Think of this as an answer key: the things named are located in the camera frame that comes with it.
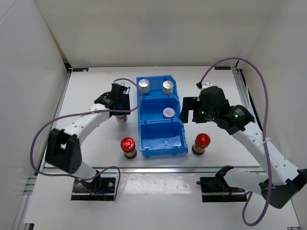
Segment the grey-lid jar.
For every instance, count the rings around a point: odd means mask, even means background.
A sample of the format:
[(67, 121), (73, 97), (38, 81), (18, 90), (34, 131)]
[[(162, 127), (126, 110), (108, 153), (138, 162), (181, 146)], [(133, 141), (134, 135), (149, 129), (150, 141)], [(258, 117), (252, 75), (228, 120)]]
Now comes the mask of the grey-lid jar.
[(127, 115), (117, 115), (116, 116), (116, 121), (119, 123), (119, 124), (125, 124), (128, 120), (128, 117)]
[(175, 110), (173, 108), (167, 107), (163, 110), (164, 118), (173, 118), (175, 116)]

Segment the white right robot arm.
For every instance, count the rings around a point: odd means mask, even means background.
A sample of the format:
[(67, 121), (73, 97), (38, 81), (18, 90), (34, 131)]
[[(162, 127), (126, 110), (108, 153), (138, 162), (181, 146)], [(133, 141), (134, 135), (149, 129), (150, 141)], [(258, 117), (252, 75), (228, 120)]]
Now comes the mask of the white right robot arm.
[(266, 175), (258, 175), (225, 166), (209, 181), (215, 189), (248, 190), (281, 209), (306, 185), (306, 169), (300, 170), (288, 161), (265, 136), (254, 116), (242, 105), (231, 106), (221, 88), (210, 86), (202, 89), (197, 97), (184, 97), (179, 115), (183, 123), (188, 122), (189, 111), (193, 111), (193, 122), (214, 122), (239, 141), (266, 172)]

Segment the tall silver can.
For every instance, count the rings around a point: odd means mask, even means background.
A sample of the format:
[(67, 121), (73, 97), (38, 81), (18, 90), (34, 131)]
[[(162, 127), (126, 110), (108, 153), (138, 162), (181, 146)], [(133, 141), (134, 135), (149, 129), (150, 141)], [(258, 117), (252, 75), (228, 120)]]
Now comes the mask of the tall silver can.
[(163, 94), (172, 94), (174, 89), (174, 84), (171, 80), (166, 80), (162, 85), (162, 93)]
[(150, 91), (150, 82), (148, 79), (139, 80), (139, 89), (143, 95), (149, 93)]

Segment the red-lid sauce jar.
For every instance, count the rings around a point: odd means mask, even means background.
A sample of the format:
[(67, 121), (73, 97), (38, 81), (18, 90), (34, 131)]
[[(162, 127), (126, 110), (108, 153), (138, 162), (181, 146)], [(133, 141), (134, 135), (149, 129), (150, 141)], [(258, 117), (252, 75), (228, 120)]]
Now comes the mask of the red-lid sauce jar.
[(199, 133), (196, 136), (195, 142), (192, 146), (193, 153), (196, 155), (202, 155), (205, 152), (206, 148), (209, 146), (210, 142), (211, 139), (209, 135), (205, 133)]
[(137, 155), (136, 144), (133, 138), (125, 137), (120, 142), (121, 149), (127, 159), (133, 159)]

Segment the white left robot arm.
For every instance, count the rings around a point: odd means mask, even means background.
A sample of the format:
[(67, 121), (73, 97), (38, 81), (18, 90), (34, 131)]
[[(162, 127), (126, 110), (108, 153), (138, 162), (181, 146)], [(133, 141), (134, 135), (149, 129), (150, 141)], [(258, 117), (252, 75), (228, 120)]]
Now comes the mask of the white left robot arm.
[[(46, 162), (62, 170), (64, 176), (81, 181), (90, 192), (100, 188), (100, 172), (82, 160), (81, 145), (103, 122), (112, 117), (126, 121), (133, 112), (130, 88), (114, 80), (111, 90), (94, 100), (90, 109), (77, 114), (70, 125), (50, 131)], [(184, 125), (179, 119), (177, 93), (144, 96), (137, 93), (139, 150), (146, 158), (176, 156), (188, 152)]]

